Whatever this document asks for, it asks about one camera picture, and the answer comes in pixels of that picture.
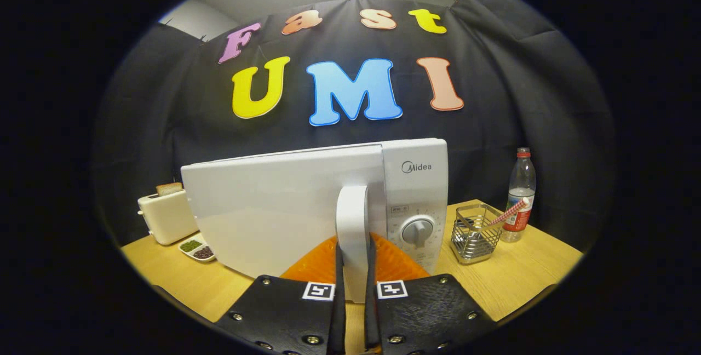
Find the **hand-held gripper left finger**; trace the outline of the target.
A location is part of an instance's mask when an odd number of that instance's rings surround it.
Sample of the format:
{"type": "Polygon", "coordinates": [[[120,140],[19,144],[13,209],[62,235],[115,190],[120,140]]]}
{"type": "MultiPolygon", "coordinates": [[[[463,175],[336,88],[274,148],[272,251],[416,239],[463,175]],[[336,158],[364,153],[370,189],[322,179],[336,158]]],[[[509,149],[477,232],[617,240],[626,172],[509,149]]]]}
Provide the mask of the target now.
{"type": "Polygon", "coordinates": [[[215,325],[273,354],[343,354],[344,295],[341,250],[332,236],[280,277],[256,277],[215,325]]]}

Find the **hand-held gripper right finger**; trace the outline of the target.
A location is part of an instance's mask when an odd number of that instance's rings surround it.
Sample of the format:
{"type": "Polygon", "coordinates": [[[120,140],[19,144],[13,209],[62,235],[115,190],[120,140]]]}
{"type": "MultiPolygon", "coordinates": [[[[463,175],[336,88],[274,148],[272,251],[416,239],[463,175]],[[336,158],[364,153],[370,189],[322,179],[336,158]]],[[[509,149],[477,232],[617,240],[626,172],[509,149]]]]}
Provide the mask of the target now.
{"type": "Polygon", "coordinates": [[[431,275],[370,234],[365,347],[371,354],[456,354],[498,324],[449,273],[431,275]]]}

